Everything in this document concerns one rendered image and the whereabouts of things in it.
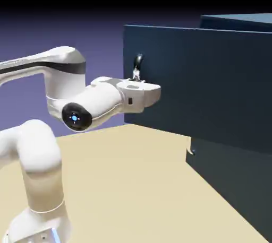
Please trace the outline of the curved dark metal handle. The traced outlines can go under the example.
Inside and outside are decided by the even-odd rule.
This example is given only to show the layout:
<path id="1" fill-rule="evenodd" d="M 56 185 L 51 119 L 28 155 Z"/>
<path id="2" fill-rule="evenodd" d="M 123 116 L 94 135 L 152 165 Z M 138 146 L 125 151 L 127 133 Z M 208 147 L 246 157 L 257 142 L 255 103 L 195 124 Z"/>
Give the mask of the curved dark metal handle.
<path id="1" fill-rule="evenodd" d="M 141 79 L 140 70 L 141 64 L 143 62 L 144 55 L 137 54 L 133 61 L 133 72 L 132 72 L 132 80 L 136 82 L 145 82 L 145 80 Z"/>

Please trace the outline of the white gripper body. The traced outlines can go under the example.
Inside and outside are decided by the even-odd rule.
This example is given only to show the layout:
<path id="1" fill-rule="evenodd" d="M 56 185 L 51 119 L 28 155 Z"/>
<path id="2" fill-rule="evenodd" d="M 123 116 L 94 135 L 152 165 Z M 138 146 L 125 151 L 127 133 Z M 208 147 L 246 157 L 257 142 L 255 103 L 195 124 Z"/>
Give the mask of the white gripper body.
<path id="1" fill-rule="evenodd" d="M 157 84 L 145 83 L 144 85 L 144 107 L 150 107 L 159 101 L 161 96 L 161 86 Z"/>

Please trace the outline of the dark blue cabinet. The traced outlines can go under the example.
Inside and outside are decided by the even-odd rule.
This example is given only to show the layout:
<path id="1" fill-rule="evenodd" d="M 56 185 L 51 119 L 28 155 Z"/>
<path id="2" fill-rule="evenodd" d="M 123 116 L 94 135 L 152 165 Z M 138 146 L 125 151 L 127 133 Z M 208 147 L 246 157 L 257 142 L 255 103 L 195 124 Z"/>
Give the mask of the dark blue cabinet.
<path id="1" fill-rule="evenodd" d="M 203 15 L 200 27 L 241 37 L 206 93 L 214 126 L 186 162 L 272 243 L 272 13 Z"/>

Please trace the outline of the dark blue cabinet door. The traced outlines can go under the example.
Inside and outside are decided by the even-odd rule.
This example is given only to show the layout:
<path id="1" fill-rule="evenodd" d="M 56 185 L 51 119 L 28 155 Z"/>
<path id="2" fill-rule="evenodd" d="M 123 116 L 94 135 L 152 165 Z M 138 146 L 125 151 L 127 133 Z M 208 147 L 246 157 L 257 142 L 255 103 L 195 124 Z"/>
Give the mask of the dark blue cabinet door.
<path id="1" fill-rule="evenodd" d="M 161 98 L 127 123 L 272 154 L 272 32 L 126 25 L 125 77 L 138 54 Z"/>

